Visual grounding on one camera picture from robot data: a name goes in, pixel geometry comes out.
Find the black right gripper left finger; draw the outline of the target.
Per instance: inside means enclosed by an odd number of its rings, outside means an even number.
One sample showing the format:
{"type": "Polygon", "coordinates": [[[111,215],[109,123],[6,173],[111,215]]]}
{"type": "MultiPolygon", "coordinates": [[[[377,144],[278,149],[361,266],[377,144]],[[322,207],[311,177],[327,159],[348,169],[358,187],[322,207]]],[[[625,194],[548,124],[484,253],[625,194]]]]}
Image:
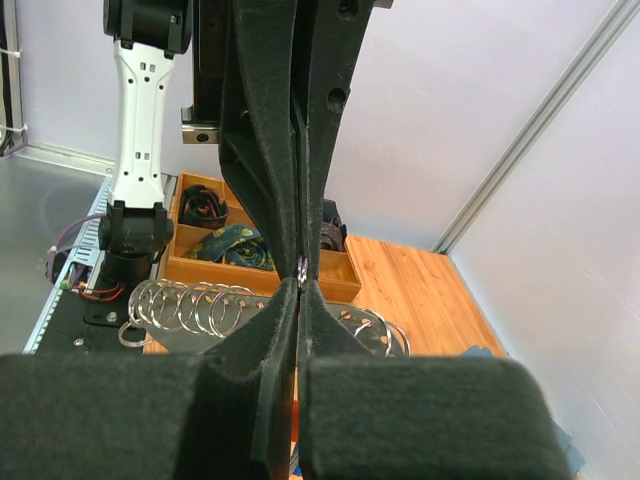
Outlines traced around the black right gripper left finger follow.
{"type": "Polygon", "coordinates": [[[5,479],[285,479],[299,288],[203,354],[1,360],[5,479]]]}

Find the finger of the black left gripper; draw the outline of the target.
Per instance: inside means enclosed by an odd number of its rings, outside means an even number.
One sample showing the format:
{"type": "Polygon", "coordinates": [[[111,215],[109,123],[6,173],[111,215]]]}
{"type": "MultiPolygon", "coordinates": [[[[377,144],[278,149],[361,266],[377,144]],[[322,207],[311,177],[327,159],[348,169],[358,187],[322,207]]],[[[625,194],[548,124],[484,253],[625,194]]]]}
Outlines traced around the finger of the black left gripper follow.
{"type": "Polygon", "coordinates": [[[294,36],[299,254],[319,276],[323,199],[371,1],[300,1],[294,36]]]}
{"type": "Polygon", "coordinates": [[[297,4],[233,1],[221,107],[223,177],[266,241],[279,277],[296,273],[291,73],[297,4]]]}

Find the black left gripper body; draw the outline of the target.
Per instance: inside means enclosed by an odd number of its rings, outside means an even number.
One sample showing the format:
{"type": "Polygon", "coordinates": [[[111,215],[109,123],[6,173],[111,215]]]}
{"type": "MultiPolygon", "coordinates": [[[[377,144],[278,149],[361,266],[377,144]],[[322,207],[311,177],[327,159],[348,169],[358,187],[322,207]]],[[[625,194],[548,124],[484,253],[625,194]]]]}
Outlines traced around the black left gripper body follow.
{"type": "Polygon", "coordinates": [[[193,103],[181,109],[184,144],[218,144],[231,1],[192,1],[193,103]]]}

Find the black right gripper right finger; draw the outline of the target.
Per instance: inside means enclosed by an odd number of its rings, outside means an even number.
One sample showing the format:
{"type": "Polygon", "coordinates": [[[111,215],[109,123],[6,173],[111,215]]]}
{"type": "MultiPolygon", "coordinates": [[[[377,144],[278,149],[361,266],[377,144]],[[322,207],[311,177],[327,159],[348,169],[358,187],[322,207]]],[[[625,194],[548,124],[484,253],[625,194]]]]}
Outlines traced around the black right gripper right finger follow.
{"type": "Polygon", "coordinates": [[[383,358],[300,296],[299,449],[307,479],[567,479],[544,395],[507,358],[383,358]]]}

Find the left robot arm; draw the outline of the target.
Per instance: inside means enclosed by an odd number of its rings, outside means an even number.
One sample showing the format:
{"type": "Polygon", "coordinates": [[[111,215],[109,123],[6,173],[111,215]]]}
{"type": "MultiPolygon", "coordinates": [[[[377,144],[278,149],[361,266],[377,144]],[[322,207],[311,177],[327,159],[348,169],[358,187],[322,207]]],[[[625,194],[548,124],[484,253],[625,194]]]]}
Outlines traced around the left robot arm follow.
{"type": "Polygon", "coordinates": [[[120,83],[104,250],[150,257],[169,240],[161,148],[168,84],[194,57],[190,122],[281,278],[315,280],[323,197],[370,1],[108,1],[120,83]]]}

